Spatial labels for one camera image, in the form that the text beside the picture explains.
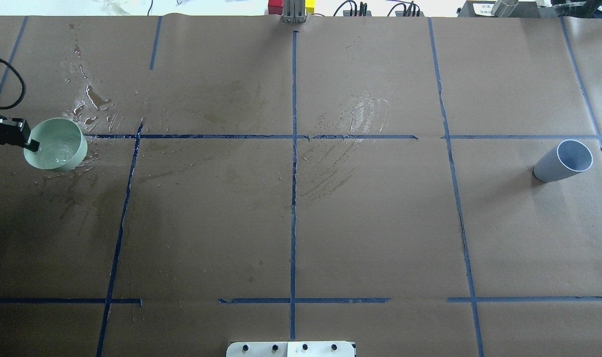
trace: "black cable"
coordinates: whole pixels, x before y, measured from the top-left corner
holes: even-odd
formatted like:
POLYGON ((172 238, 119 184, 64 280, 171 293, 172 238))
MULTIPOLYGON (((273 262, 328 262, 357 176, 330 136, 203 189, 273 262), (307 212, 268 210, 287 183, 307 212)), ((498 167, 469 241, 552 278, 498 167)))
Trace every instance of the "black cable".
POLYGON ((350 16, 353 16, 355 13, 358 12, 358 4, 354 0, 345 0, 345 2, 343 2, 341 4, 341 6, 339 6, 338 9, 336 9, 336 11, 334 11, 334 16, 336 16, 336 14, 338 14, 338 10, 340 10, 341 7, 343 7, 347 2, 349 3, 349 6, 351 6, 351 4, 353 4, 353 9, 351 9, 351 7, 350 7, 350 10, 349 10, 350 16))
POLYGON ((407 5, 404 2, 398 2, 397 4, 393 5, 393 7, 389 10, 389 13, 387 14, 387 17, 391 16, 391 13, 393 12, 393 9, 395 9, 396 7, 398 7, 400 5, 404 6, 404 11, 402 12, 402 14, 405 14, 407 12, 407 5))
POLYGON ((15 102, 13 104, 10 104, 9 106, 5 106, 5 107, 0 107, 1 110, 5 110, 5 109, 12 109, 15 108, 16 106, 18 106, 18 104, 24 99, 25 97, 25 82, 23 80, 23 78, 21 77, 21 75, 19 74, 19 72, 17 72, 17 70, 12 67, 12 65, 10 65, 10 63, 7 63, 6 61, 4 61, 3 59, 0 59, 0 63, 3 63, 4 65, 8 66, 8 68, 10 68, 10 70, 17 75, 17 78, 19 79, 19 82, 21 83, 21 95, 19 96, 19 99, 15 100, 15 102))

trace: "white label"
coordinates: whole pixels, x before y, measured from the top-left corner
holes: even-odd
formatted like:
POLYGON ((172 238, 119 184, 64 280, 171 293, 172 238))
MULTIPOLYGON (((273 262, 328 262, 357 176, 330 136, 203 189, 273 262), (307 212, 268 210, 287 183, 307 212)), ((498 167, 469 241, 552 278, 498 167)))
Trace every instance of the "white label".
POLYGON ((479 16, 492 16, 494 4, 473 4, 475 14, 479 16))

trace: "red block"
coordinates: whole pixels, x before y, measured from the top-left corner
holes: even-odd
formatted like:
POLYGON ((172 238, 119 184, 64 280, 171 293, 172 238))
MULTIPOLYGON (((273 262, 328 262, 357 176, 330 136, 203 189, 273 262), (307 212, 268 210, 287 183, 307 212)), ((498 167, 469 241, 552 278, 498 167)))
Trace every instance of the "red block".
POLYGON ((283 0, 268 0, 269 14, 283 14, 283 0))

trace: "light green bowl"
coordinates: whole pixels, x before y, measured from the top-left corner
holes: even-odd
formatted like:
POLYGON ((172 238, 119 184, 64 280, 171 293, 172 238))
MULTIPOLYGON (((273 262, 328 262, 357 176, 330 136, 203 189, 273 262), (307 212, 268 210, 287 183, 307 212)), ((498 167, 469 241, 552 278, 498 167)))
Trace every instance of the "light green bowl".
POLYGON ((38 124, 30 139, 40 142, 37 152, 24 149, 25 160, 41 170, 69 171, 87 154, 87 140, 72 120, 52 118, 38 124))

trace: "yellow object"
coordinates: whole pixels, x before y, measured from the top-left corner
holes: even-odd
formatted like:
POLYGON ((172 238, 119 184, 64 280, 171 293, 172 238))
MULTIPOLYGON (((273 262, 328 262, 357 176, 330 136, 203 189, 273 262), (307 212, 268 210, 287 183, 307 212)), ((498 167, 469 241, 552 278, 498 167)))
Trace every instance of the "yellow object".
POLYGON ((314 13, 314 6, 316 5, 316 0, 305 0, 305 9, 307 9, 307 13, 314 13))

